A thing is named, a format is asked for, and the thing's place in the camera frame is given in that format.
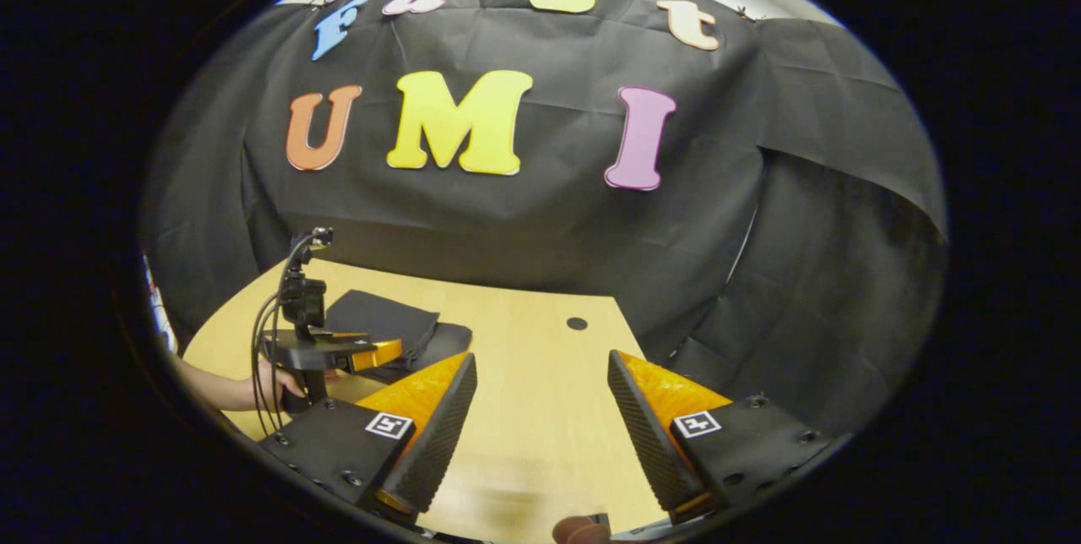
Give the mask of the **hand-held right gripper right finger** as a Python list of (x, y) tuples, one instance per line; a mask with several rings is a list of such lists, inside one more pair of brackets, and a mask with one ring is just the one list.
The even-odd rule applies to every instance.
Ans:
[(660, 366), (610, 351), (608, 386), (672, 525), (751, 509), (848, 445), (755, 394), (731, 400)]

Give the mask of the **white red striped object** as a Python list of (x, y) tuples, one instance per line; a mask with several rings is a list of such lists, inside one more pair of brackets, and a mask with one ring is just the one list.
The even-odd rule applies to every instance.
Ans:
[(141, 254), (141, 263), (147, 291), (148, 309), (152, 324), (155, 326), (155, 335), (157, 335), (157, 339), (165, 347), (166, 351), (170, 351), (173, 356), (179, 356), (179, 341), (172, 328), (169, 316), (166, 316), (165, 298), (163, 298), (160, 288), (155, 282), (146, 253)]

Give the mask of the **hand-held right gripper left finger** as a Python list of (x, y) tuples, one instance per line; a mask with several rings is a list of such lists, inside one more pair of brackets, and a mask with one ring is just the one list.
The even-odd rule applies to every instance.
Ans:
[(428, 512), (476, 392), (471, 351), (366, 398), (326, 398), (258, 441), (286, 470), (382, 520)]

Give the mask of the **dark grey jeans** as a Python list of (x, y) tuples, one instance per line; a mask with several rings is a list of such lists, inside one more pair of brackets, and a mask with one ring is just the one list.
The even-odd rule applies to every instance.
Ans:
[(473, 335), (467, 326), (441, 321), (439, 313), (422, 310), (393, 298), (356, 290), (347, 291), (326, 308), (325, 329), (368, 334), (373, 341), (401, 340), (401, 356), (361, 374), (363, 379), (387, 385), (402, 381), (449, 356), (467, 351)]

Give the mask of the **black backdrop cloth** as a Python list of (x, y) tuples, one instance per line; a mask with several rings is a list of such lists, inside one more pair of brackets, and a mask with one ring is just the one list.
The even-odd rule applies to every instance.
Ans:
[(268, 8), (177, 102), (139, 243), (183, 340), (286, 256), (615, 298), (652, 361), (835, 435), (899, 388), (946, 200), (883, 63), (713, 0)]

